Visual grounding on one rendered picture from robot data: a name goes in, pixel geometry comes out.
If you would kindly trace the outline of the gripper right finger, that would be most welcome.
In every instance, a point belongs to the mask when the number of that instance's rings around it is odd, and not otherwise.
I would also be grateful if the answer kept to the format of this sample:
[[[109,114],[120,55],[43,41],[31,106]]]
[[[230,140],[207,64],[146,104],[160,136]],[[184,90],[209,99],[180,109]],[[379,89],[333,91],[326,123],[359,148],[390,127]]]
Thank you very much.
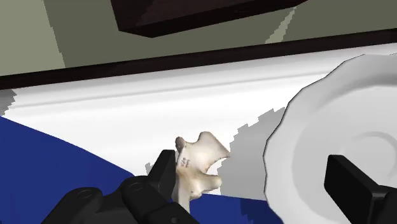
[[[377,184],[343,155],[329,155],[324,189],[351,224],[397,224],[397,188]]]

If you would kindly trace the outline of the cream vertebra bone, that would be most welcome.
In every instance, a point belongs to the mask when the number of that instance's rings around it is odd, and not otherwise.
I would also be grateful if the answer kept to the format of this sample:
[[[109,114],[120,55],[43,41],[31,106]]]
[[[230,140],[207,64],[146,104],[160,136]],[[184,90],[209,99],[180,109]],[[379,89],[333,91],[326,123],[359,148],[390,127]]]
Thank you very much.
[[[178,159],[172,199],[190,212],[191,200],[198,199],[203,193],[221,186],[221,177],[207,172],[217,161],[230,157],[230,152],[208,131],[201,132],[194,143],[177,137],[175,144]]]

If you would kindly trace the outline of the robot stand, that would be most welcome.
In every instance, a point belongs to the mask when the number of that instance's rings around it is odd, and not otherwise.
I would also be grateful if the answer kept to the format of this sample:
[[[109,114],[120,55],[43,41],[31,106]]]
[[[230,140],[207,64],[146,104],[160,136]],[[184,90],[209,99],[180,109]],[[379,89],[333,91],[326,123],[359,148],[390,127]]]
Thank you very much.
[[[118,30],[155,38],[298,6],[307,0],[110,0]]]

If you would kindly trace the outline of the white scalloped plate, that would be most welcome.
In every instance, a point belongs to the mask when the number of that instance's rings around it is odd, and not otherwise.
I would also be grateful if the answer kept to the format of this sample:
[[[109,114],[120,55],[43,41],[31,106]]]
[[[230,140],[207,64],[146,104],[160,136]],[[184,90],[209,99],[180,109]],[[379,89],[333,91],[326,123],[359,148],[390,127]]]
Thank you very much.
[[[264,152],[265,196],[284,224],[348,224],[324,189],[331,154],[397,187],[397,53],[349,59],[289,102]]]

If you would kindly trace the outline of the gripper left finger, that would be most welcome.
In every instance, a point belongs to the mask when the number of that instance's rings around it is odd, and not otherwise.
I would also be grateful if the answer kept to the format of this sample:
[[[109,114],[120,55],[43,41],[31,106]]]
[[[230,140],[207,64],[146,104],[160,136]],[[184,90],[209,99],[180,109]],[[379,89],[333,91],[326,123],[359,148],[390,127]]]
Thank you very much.
[[[171,202],[175,183],[175,151],[163,150],[147,176],[127,178],[106,196],[95,187],[76,188],[41,224],[199,224]]]

